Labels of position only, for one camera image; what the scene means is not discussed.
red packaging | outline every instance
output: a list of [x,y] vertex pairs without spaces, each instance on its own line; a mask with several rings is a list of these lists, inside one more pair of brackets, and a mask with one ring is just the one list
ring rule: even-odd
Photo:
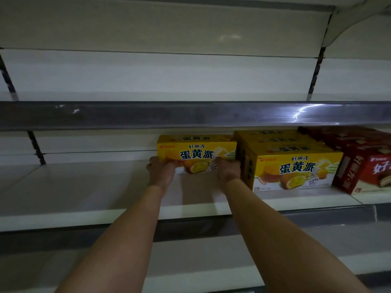
[[391,189],[391,146],[351,146],[333,184],[349,194]]
[[324,136],[324,142],[327,146],[345,152],[349,147],[371,147],[376,145],[391,146],[391,139],[389,136],[369,136],[359,137],[350,136],[338,137],[335,135]]
[[371,132],[379,132],[372,128],[359,126],[299,127],[298,131],[310,135],[317,141],[324,141],[329,136],[346,137],[348,134],[351,134],[352,137],[364,137]]

egg yolk pie box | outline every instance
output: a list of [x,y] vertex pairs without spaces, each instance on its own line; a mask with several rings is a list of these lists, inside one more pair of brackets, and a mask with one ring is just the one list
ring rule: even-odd
[[253,191],[329,187],[342,155],[320,142],[250,143],[242,179]]
[[176,173],[215,172],[216,157],[235,159],[236,141],[232,135],[161,135],[157,143],[162,162],[177,161]]
[[237,130],[234,132],[237,141],[236,159],[241,162],[243,174],[246,145],[251,142],[316,142],[313,138],[299,133],[297,130]]

shelf bracket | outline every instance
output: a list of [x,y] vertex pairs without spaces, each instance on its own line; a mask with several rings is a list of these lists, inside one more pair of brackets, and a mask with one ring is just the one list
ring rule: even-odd
[[346,9],[336,9],[328,24],[322,47],[330,46],[348,28],[382,12],[389,5],[391,5],[391,0],[365,0],[363,4]]

metal shelf edge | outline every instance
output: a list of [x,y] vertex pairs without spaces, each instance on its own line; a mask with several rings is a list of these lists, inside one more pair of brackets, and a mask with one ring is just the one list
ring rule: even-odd
[[0,130],[368,125],[389,102],[0,102]]

chocolate pie box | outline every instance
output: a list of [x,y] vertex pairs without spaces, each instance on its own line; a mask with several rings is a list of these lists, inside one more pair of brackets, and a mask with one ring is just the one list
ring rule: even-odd
[[391,147],[351,146],[333,184],[349,194],[391,190]]

